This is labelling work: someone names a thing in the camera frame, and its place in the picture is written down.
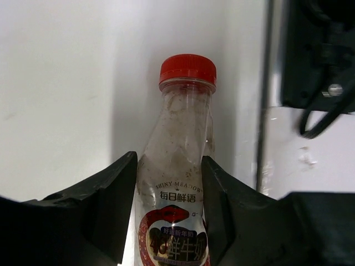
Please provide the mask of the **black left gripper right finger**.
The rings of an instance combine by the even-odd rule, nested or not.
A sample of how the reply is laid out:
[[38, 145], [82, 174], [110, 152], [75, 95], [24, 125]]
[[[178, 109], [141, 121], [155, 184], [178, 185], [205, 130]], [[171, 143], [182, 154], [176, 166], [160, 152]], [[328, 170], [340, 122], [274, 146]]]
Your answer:
[[211, 265], [353, 265], [354, 194], [265, 196], [201, 163]]

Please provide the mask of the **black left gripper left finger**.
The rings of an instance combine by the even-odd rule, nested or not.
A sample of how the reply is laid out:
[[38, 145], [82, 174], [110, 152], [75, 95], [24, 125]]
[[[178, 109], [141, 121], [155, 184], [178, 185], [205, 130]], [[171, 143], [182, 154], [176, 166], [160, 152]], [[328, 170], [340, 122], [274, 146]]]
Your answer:
[[42, 200], [1, 198], [1, 264], [122, 263], [137, 164], [130, 151]]

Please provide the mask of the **red cap milk bottle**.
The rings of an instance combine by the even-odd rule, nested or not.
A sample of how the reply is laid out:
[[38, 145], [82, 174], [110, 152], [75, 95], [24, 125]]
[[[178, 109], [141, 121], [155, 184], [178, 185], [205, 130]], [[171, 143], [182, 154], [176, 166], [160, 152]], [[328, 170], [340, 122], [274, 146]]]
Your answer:
[[201, 160], [213, 156], [214, 63], [179, 54], [161, 65], [163, 105], [138, 162], [135, 265], [209, 265]]

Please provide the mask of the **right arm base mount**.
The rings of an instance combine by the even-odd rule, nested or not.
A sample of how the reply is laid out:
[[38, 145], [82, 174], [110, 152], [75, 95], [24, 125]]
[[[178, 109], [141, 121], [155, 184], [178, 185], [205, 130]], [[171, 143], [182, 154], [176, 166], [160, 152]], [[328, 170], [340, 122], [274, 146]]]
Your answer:
[[267, 1], [256, 189], [354, 191], [354, 2]]

